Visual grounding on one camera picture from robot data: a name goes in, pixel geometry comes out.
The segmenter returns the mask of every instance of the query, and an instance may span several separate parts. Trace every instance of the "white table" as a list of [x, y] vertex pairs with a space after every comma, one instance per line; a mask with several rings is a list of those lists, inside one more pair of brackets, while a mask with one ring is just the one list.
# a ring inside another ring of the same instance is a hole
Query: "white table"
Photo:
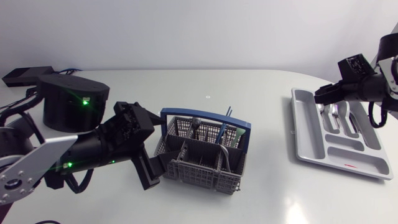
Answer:
[[[165, 178], [143, 191], [132, 162], [126, 161], [95, 169], [82, 194], [67, 186], [52, 190], [42, 182], [32, 195], [14, 203], [5, 223], [398, 223], [398, 177], [377, 180], [296, 158], [290, 90], [316, 90], [328, 83], [324, 80], [275, 70], [74, 75], [111, 87], [103, 121], [112, 117], [116, 101], [138, 101], [155, 114], [163, 107], [225, 114], [232, 106], [232, 117], [252, 123], [241, 191], [230, 196]], [[24, 96], [26, 88], [1, 85], [0, 105]], [[146, 141], [150, 155], [160, 138], [160, 126], [156, 128]], [[395, 119], [378, 130], [395, 175], [397, 131]]]

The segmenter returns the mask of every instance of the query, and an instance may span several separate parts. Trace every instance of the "white plastic tray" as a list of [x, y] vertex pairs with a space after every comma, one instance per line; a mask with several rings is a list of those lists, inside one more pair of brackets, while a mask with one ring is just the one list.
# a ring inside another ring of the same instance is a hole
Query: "white plastic tray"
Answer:
[[394, 176], [360, 102], [341, 101], [338, 116], [331, 105], [321, 113], [312, 91], [292, 89], [297, 157], [300, 160], [391, 180]]

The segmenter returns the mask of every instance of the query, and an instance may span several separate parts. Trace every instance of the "fork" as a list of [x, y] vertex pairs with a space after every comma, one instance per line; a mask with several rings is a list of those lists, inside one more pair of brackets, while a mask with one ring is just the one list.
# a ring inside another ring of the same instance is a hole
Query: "fork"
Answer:
[[331, 115], [335, 118], [335, 123], [338, 129], [340, 129], [340, 125], [338, 123], [338, 105], [333, 103], [331, 106]]

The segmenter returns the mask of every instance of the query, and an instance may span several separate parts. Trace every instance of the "gray plastic basket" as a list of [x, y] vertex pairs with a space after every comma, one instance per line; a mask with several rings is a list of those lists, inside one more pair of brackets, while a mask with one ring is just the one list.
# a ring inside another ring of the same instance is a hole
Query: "gray plastic basket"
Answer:
[[[155, 151], [156, 156], [180, 151], [180, 154], [167, 164], [164, 177], [180, 179], [188, 184], [216, 189], [226, 194], [233, 194], [239, 190], [250, 137], [250, 123], [220, 114], [186, 109], [164, 108], [161, 116], [165, 119], [167, 115], [200, 117], [232, 125], [226, 127], [220, 142], [228, 150], [230, 172], [221, 146], [215, 144], [221, 124], [202, 121], [199, 127], [193, 130], [192, 137], [188, 138], [192, 118], [175, 116], [167, 127], [162, 126], [162, 137]], [[236, 127], [246, 131], [239, 137], [236, 147], [231, 147], [236, 136]]]

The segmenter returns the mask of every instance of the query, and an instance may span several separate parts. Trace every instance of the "black cable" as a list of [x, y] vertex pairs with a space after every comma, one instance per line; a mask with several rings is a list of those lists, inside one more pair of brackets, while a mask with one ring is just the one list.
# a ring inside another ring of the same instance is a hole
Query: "black cable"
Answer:
[[89, 169], [86, 172], [85, 178], [82, 180], [81, 184], [78, 185], [73, 174], [67, 174], [65, 176], [65, 182], [69, 186], [69, 188], [75, 193], [79, 194], [86, 190], [88, 184], [90, 183], [91, 176], [93, 175], [94, 169]]
[[5, 106], [2, 106], [2, 107], [0, 107], [0, 110], [1, 110], [1, 109], [4, 109], [4, 108], [7, 108], [7, 109], [12, 108], [12, 107], [14, 107], [14, 106], [16, 106], [16, 105], [22, 103], [23, 101], [29, 99], [29, 98], [32, 97], [32, 96], [27, 96], [27, 97], [25, 97], [25, 98], [23, 98], [23, 99], [20, 99], [20, 100], [17, 100], [17, 101], [15, 101], [15, 102], [9, 103], [9, 104], [7, 104], [7, 105], [5, 105]]
[[59, 223], [57, 221], [54, 221], [54, 220], [45, 220], [45, 221], [41, 221], [41, 222], [38, 222], [38, 223], [35, 223], [35, 224], [46, 224], [46, 223], [49, 223], [49, 224], [61, 224], [61, 223]]
[[64, 70], [62, 70], [62, 71], [54, 72], [54, 73], [56, 73], [56, 74], [61, 74], [62, 72], [66, 72], [66, 75], [71, 75], [71, 74], [73, 74], [73, 73], [75, 73], [75, 72], [77, 72], [77, 71], [81, 71], [81, 70], [80, 70], [80, 69], [77, 69], [77, 68], [68, 68], [68, 69], [64, 69]]
[[43, 135], [40, 133], [40, 131], [37, 128], [37, 126], [35, 125], [33, 119], [25, 112], [21, 112], [19, 114], [25, 119], [26, 123], [30, 126], [32, 131], [35, 133], [37, 139], [39, 140], [39, 143], [43, 144], [44, 143]]
[[371, 122], [372, 127], [374, 128], [381, 128], [383, 127], [386, 122], [387, 122], [387, 115], [388, 111], [381, 109], [381, 121], [379, 124], [377, 124], [374, 119], [373, 119], [373, 106], [374, 102], [369, 102], [369, 108], [368, 108], [368, 113], [369, 113], [369, 121]]
[[397, 66], [398, 66], [398, 55], [392, 60], [392, 63], [391, 63], [391, 73], [392, 73], [392, 77], [394, 77], [394, 79], [396, 77], [398, 78]]
[[4, 110], [0, 115], [0, 127], [4, 127], [8, 117], [24, 112], [25, 110], [31, 109], [32, 107], [38, 105], [42, 101], [42, 99], [43, 98], [41, 96], [36, 95], [36, 97], [33, 98], [33, 100], [30, 100], [29, 102], [20, 105], [17, 108], [9, 108], [7, 110]]

